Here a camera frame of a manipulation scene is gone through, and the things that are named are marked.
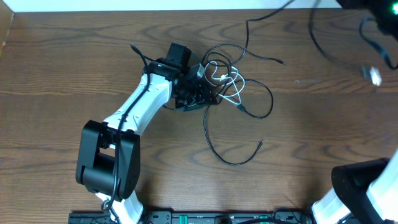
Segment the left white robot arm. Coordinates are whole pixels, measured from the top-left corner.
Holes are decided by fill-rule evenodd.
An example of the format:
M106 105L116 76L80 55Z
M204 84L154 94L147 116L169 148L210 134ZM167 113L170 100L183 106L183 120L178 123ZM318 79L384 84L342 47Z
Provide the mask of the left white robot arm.
M141 80L131 96L102 122L89 120L82 129L76 181L102 200L102 211L116 223L138 223L144 211L134 189L141 170L141 136L156 112L170 99L177 111L215 102L203 65L188 64L191 55L177 43L165 57L142 55Z

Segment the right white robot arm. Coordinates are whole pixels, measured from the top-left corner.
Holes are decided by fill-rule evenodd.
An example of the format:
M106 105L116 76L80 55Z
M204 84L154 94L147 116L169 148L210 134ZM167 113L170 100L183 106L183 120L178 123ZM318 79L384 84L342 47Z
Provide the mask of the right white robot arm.
M397 37L397 1L339 1L343 9L367 9L373 16L358 32L391 70L397 65L377 42L363 34L367 22L376 22L386 35ZM310 207L312 223L395 223L397 221L397 156L336 166L332 188Z

